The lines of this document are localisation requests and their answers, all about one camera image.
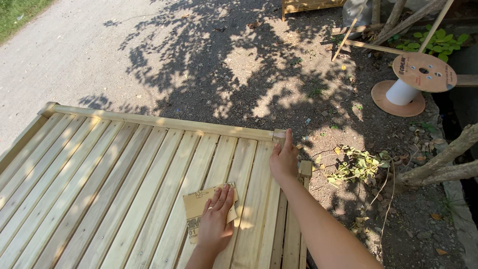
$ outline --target wooden crate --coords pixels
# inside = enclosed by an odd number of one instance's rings
[[[0,268],[184,268],[182,196],[230,181],[239,218],[214,268],[278,268],[283,133],[48,103],[0,158]],[[284,262],[305,268],[298,225],[286,234]]]
[[[282,0],[282,21],[287,13],[341,7],[345,0]]]

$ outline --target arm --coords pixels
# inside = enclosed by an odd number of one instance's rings
[[[211,269],[217,255],[223,251],[232,237],[232,222],[226,224],[234,193],[229,185],[218,189],[212,200],[204,206],[197,245],[187,262],[186,269]]]
[[[292,130],[286,132],[283,149],[274,146],[269,166],[281,186],[300,225],[305,243],[319,268],[383,268],[343,225],[341,225],[295,179],[298,149],[292,145]]]

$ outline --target white spool core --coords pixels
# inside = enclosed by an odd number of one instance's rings
[[[391,103],[404,106],[410,103],[419,93],[420,90],[398,79],[387,91],[386,96]]]

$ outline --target hand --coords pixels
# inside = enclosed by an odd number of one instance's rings
[[[217,189],[212,200],[207,200],[204,206],[196,248],[214,257],[227,247],[232,237],[232,222],[227,224],[226,217],[233,196],[234,192],[226,184],[222,190]]]
[[[269,168],[278,182],[287,178],[295,179],[297,177],[299,173],[297,154],[299,154],[299,150],[292,145],[292,129],[289,128],[285,132],[284,148],[281,150],[281,146],[275,144],[269,158]]]

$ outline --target cable spool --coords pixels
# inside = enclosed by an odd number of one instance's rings
[[[444,61],[424,53],[408,52],[392,65],[398,80],[386,80],[372,88],[372,99],[385,112],[412,117],[425,109],[420,91],[443,92],[456,85],[455,71]]]

